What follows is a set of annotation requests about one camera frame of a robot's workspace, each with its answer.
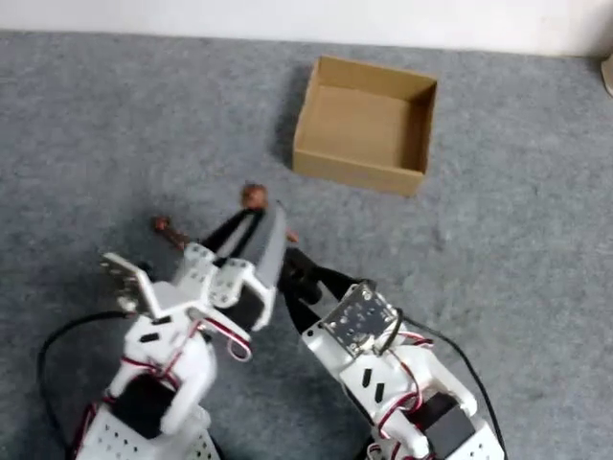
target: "red wire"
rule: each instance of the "red wire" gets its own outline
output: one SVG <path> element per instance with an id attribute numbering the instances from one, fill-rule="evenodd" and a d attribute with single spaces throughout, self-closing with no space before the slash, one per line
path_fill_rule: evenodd
<path id="1" fill-rule="evenodd" d="M 390 417 L 392 417 L 392 414 L 396 411 L 396 409 L 398 409 L 399 407 L 404 405 L 411 398 L 415 398 L 417 396 L 418 396 L 417 393 L 407 393 L 402 398 L 400 398 L 398 401 L 396 401 L 394 403 L 394 405 L 392 407 L 390 407 L 390 409 L 385 413 L 385 415 L 383 415 L 383 417 L 381 417 L 381 420 L 379 421 L 378 425 L 376 426 L 377 429 L 379 430 L 379 434 L 381 435 L 381 437 L 389 438 L 389 436 L 383 432 L 383 426 L 387 423 L 388 419 Z"/>
<path id="2" fill-rule="evenodd" d="M 194 321 L 192 323 L 192 327 L 190 332 L 188 333 L 188 338 L 192 338 L 195 333 L 198 332 L 198 327 L 200 326 L 200 321 Z M 164 370 L 164 372 L 162 373 L 162 375 L 160 376 L 162 379 L 168 379 L 170 381 L 170 384 L 172 386 L 175 387 L 175 389 L 178 387 L 178 385 L 176 384 L 176 381 L 173 381 L 173 379 L 170 377 L 170 371 L 172 370 L 172 367 L 174 367 L 174 364 L 176 364 L 176 361 L 179 360 L 179 358 L 181 356 L 183 356 L 183 347 L 185 347 L 185 343 L 183 343 L 183 345 L 181 346 L 181 350 L 172 357 L 172 360 L 170 361 L 170 364 L 168 365 L 168 367 Z"/>
<path id="3" fill-rule="evenodd" d="M 83 411 L 83 416 L 81 418 L 79 428 L 77 429 L 77 433 L 75 434 L 75 450 L 73 451 L 73 458 L 77 458 L 80 450 L 83 448 L 83 439 L 85 439 L 85 433 L 87 432 L 87 428 L 91 425 L 91 422 L 96 417 L 96 406 L 93 403 L 90 403 L 85 407 Z"/>
<path id="4" fill-rule="evenodd" d="M 173 361 L 170 363 L 171 366 L 169 366 L 169 368 L 166 370 L 166 373 L 163 375 L 159 374 L 159 369 L 157 367 L 147 362 L 137 361 L 136 359 L 132 359 L 131 357 L 127 356 L 122 356 L 121 361 L 127 362 L 128 364 L 132 364 L 133 366 L 146 367 L 153 376 L 157 377 L 158 379 L 167 380 L 170 385 L 175 390 L 177 390 L 179 388 L 179 382 L 175 377 L 172 376 L 172 374 L 170 373 L 170 369 L 178 359 L 178 356 L 173 359 Z"/>
<path id="5" fill-rule="evenodd" d="M 434 340 L 430 338 L 422 338 L 420 340 L 416 340 L 411 345 L 413 345 L 414 347 L 419 347 L 420 345 L 432 345 L 433 343 L 434 343 Z"/>
<path id="6" fill-rule="evenodd" d="M 394 449 L 392 450 L 392 459 L 391 460 L 396 460 L 396 456 L 398 455 L 398 451 L 400 450 L 400 443 L 396 443 L 396 445 L 394 446 Z"/>
<path id="7" fill-rule="evenodd" d="M 205 320 L 211 323 L 213 326 L 215 326 L 222 334 L 230 338 L 230 340 L 237 342 L 238 345 L 240 345 L 243 348 L 243 350 L 247 353 L 247 356 L 245 358 L 242 358 L 240 356 L 237 356 L 234 352 L 232 352 L 231 347 L 228 347 L 228 351 L 234 359 L 239 360 L 239 361 L 249 360 L 253 352 L 251 351 L 251 346 L 249 345 L 249 342 L 247 340 L 245 340 L 240 335 L 234 333 L 229 328 L 225 327 L 223 324 L 219 323 L 218 321 L 215 321 L 212 318 L 205 318 Z"/>
<path id="8" fill-rule="evenodd" d="M 394 353 L 393 350 L 389 350 L 389 352 L 398 361 L 402 370 L 407 374 L 407 376 L 409 376 L 409 379 L 411 379 L 413 383 L 415 384 L 415 392 L 418 394 L 418 400 L 415 402 L 415 404 L 413 405 L 413 407 L 411 407 L 411 410 L 410 410 L 410 412 L 415 412 L 416 410 L 420 408 L 421 402 L 422 402 L 420 385 L 418 384 L 418 381 L 415 378 L 415 375 L 413 374 L 409 366 L 407 366 L 406 363 L 402 359 L 400 359 L 398 355 Z"/>

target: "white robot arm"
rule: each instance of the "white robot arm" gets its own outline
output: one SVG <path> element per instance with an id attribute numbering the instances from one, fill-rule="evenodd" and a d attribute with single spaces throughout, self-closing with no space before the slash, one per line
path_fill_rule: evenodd
<path id="1" fill-rule="evenodd" d="M 242 211 L 207 239 L 191 242 L 170 282 L 152 281 L 105 254 L 118 303 L 137 315 L 102 403 L 86 414 L 78 460 L 217 460 L 209 414 L 200 407 L 216 379 L 212 337 L 251 357 L 250 333 L 266 326 L 284 262 L 281 206 Z"/>
<path id="2" fill-rule="evenodd" d="M 407 329 L 374 283 L 319 267 L 296 249 L 288 250 L 285 265 L 280 286 L 303 341 L 372 426 L 366 457 L 505 458 L 475 397 L 432 353 L 432 341 Z M 336 307 L 319 318 L 307 306 L 318 299 L 306 301 L 292 280 L 301 281 L 302 292 L 305 280 L 322 282 Z"/>

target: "white wire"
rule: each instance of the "white wire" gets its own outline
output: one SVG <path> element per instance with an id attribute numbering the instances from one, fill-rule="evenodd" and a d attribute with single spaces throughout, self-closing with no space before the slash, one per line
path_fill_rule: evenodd
<path id="1" fill-rule="evenodd" d="M 212 320 L 207 318 L 207 322 L 209 324 L 211 324 L 219 333 L 225 335 L 228 338 L 228 343 L 226 345 L 226 350 L 228 351 L 228 353 L 230 354 L 231 357 L 233 357 L 236 361 L 239 362 L 247 362 L 251 359 L 251 357 L 253 356 L 253 353 L 251 352 L 251 348 L 249 347 L 248 343 L 243 343 L 241 340 L 238 340 L 238 338 L 236 338 L 235 336 L 233 336 L 230 333 L 227 333 L 226 331 L 224 331 L 223 329 L 221 329 L 215 322 L 213 322 Z M 245 352 L 245 356 L 239 356 L 235 353 L 235 351 L 232 349 L 233 344 L 238 344 L 239 347 L 242 349 L 243 352 Z"/>
<path id="2" fill-rule="evenodd" d="M 234 352 L 234 350 L 232 349 L 232 345 L 235 343 L 239 345 L 239 347 L 242 349 L 243 352 L 245 352 L 245 356 L 239 356 Z M 236 361 L 239 361 L 239 362 L 247 362 L 253 356 L 251 353 L 251 349 L 249 347 L 246 347 L 244 344 L 242 344 L 238 340 L 236 340 L 234 337 L 228 338 L 228 344 L 226 345 L 226 350 L 228 350 L 228 353 L 230 354 L 231 357 L 233 357 Z"/>
<path id="3" fill-rule="evenodd" d="M 381 446 L 377 443 L 372 443 L 366 448 L 366 457 L 368 460 L 375 460 L 373 457 L 373 451 L 379 451 L 381 453 Z"/>

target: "carpet floor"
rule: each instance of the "carpet floor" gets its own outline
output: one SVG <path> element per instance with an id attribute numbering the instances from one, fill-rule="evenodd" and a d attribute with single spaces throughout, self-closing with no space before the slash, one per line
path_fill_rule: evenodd
<path id="1" fill-rule="evenodd" d="M 293 128 L 322 55 L 440 79 L 430 167 L 403 198 L 295 175 Z M 59 459 L 35 387 L 45 336 L 113 306 L 103 251 L 170 273 L 164 212 L 198 236 L 245 180 L 283 200 L 301 246 L 378 280 L 463 346 L 510 458 L 613 448 L 613 101 L 598 64 L 327 44 L 0 34 L 0 458 Z M 203 405 L 229 460 L 352 459 L 368 427 L 279 302 L 255 357 L 219 349 Z M 49 358 L 68 433 L 118 366 L 126 325 L 92 325 Z M 475 392 L 444 345 L 445 364 Z"/>

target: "cardboard box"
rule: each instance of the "cardboard box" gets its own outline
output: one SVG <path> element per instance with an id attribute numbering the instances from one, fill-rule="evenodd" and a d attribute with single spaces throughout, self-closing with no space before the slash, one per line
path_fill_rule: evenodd
<path id="1" fill-rule="evenodd" d="M 414 195 L 428 166 L 436 91 L 424 75 L 320 57 L 294 135 L 294 172 Z"/>

